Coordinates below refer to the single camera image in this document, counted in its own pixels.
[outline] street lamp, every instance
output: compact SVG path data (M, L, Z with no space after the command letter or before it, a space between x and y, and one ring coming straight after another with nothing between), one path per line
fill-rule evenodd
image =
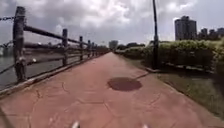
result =
M154 23L155 23L155 35L154 35L154 42L153 42L153 61L152 61L152 68L158 69L158 48L159 48L159 36L158 36L158 25L157 25L157 12L156 12L156 2L153 2L153 14L154 14Z

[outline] sky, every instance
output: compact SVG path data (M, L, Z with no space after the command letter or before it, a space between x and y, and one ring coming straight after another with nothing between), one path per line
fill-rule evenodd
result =
M156 0L160 40L174 40L174 20L183 15L201 28L224 27L224 0ZM53 33L68 29L69 38L82 35L101 45L110 40L147 44L153 39L152 0L0 0L0 17L14 16L17 6L26 8L27 24ZM12 39L12 21L0 21L0 44ZM25 40L60 40L25 32Z

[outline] brick pathway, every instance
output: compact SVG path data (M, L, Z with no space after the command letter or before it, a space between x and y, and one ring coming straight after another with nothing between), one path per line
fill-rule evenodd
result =
M0 128L71 128L75 121L81 128L224 126L203 107L112 53L8 96L0 105Z

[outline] fence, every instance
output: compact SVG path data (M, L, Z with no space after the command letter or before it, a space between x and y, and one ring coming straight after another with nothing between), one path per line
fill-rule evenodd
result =
M24 31L32 32L35 34L39 34L46 37L51 37L55 39L59 39L62 41L61 45L49 45L49 44L34 44L34 43L25 43L24 42ZM73 44L77 44L78 47L73 47L68 44L71 42ZM40 59L40 60L28 60L25 55L25 49L44 49L50 50L55 53L59 53L62 57L57 58L48 58L48 59ZM27 66L40 64L45 62L59 61L62 60L62 67L66 67L72 65L73 63L77 63L77 61L68 64L68 59L79 57L78 62L86 61L90 58L103 55L107 53L107 48L98 47L96 44L91 43L88 40L88 43L83 41L83 37L79 37L79 41L68 38L68 30L63 29L62 35L57 35L51 32L47 32L32 26L28 26L26 24L26 10L24 7L17 7L14 23L13 23L13 57L14 64L9 66L8 68L0 71L0 75L6 72L7 70L14 68L17 76L17 82L23 82L27 80L26 76L26 68Z

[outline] wooden fence post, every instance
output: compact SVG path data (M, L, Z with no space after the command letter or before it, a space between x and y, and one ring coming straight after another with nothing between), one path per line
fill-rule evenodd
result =
M88 40L88 58L90 57L90 55L91 55L91 41L90 40Z
M98 48L97 48L97 44L95 46L95 50L96 50L96 56L98 56Z
M17 7L13 24L13 56L18 82L26 80L26 60L23 56L25 14L24 7Z
M62 45L63 45L63 56L64 59L62 60L63 66L66 66L68 64L68 56L67 56L67 48L68 48L68 30L63 29L62 36L64 39L62 39Z
M94 51L94 50L95 50L95 49L94 49L94 48L95 48L95 47L94 47L94 42L92 43L92 46L91 46L91 47L92 47L92 56L94 56L94 55L95 55L95 51Z
M80 44L79 44L79 47L80 47L80 61L82 61L83 60L83 37L82 36L80 36L79 37L79 42L80 42Z

